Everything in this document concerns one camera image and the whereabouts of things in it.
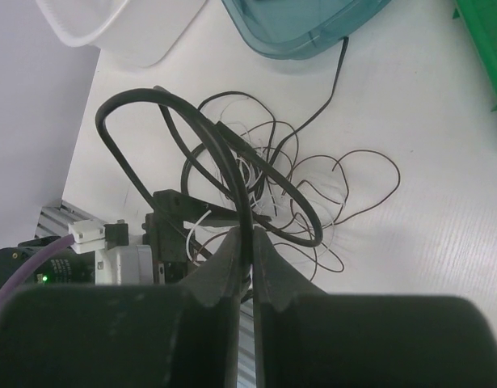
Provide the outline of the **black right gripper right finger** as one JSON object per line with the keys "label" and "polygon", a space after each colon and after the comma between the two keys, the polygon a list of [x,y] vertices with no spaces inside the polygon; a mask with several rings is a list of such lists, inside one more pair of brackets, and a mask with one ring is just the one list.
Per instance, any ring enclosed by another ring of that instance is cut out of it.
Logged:
{"label": "black right gripper right finger", "polygon": [[272,379],[270,367],[276,358],[274,314],[284,311],[297,295],[323,295],[325,292],[284,259],[267,232],[260,227],[254,228],[253,251],[256,384],[269,387]]}

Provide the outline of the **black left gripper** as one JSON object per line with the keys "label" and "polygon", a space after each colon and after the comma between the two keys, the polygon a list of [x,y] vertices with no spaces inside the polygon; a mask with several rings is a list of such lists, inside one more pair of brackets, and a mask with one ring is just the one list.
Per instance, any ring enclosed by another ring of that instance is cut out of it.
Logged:
{"label": "black left gripper", "polygon": [[200,224],[213,228],[238,225],[235,211],[184,195],[172,189],[155,192],[155,208],[145,216],[142,228],[143,243],[151,247],[153,264],[157,269],[159,283],[191,283],[207,281],[221,283],[229,275],[226,264],[213,258],[211,264],[199,269],[187,257],[189,253],[201,252],[207,259],[213,257],[190,236],[186,222],[196,224],[200,217],[207,217]]}

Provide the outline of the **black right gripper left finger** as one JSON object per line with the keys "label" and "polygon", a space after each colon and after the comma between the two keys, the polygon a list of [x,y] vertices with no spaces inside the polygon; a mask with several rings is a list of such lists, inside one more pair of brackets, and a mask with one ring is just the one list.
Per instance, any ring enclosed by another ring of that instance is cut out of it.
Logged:
{"label": "black right gripper left finger", "polygon": [[231,229],[213,256],[176,285],[162,309],[163,387],[234,387],[242,287],[242,237]]}

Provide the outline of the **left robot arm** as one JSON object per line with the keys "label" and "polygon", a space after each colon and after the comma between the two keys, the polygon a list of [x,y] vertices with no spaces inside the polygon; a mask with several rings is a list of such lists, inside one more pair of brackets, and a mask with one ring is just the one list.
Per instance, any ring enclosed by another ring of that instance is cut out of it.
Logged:
{"label": "left robot arm", "polygon": [[151,285],[174,283],[189,272],[191,231],[185,223],[235,226],[233,210],[174,190],[155,192],[159,209],[145,218],[141,243],[131,242],[128,225],[105,224],[68,208],[46,208],[53,235],[0,249],[0,290],[5,283]]}

